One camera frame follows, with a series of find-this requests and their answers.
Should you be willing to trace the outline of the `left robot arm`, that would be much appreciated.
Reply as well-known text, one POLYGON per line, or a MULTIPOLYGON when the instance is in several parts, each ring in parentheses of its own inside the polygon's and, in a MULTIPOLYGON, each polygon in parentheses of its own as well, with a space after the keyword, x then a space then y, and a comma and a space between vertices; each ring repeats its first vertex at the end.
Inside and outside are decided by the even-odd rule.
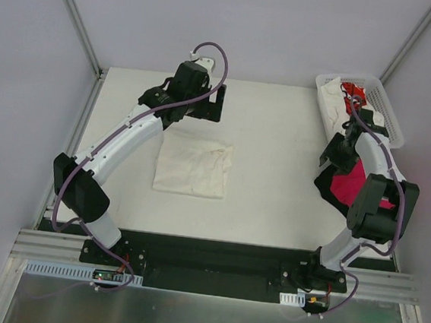
POLYGON ((123 120, 97 142, 53 162, 56 204, 76 215, 90 237, 99 241, 97 254, 107 265, 118 264, 125 251, 121 232, 109 216, 110 199, 103 185, 110 174, 144 142, 160 135, 185 116, 218 122, 226 87, 211 86, 212 58, 191 57, 159 87, 144 92, 123 120))

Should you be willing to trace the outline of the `cream white t shirt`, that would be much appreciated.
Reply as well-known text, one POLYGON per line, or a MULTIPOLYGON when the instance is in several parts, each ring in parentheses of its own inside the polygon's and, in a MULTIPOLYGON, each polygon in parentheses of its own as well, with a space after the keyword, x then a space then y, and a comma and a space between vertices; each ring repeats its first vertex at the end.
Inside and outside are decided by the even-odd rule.
POLYGON ((170 130, 163 136, 155 167, 154 191, 223 199, 234 146, 170 130))

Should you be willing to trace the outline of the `pink t shirt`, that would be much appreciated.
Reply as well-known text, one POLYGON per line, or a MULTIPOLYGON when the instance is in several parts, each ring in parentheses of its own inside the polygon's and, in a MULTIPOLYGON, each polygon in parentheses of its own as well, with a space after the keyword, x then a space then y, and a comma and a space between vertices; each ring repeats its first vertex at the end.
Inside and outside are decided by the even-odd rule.
POLYGON ((334 174, 330 185, 331 193, 336 199, 348 207, 356 200, 366 182, 363 164, 359 160, 349 174, 334 174))

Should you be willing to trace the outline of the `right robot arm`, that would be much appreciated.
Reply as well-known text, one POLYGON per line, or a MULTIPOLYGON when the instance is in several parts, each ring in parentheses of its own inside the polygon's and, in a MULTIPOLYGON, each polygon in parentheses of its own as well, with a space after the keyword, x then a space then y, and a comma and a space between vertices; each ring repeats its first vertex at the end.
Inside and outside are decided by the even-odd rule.
POLYGON ((420 195, 391 155, 387 129, 376 125, 372 111, 353 107, 345 133, 337 133, 319 158, 320 166, 348 174, 363 165, 365 180, 348 208, 346 227, 327 245, 314 251, 304 269, 304 281, 315 290, 338 282, 347 266, 366 250, 381 256, 394 252, 420 195))

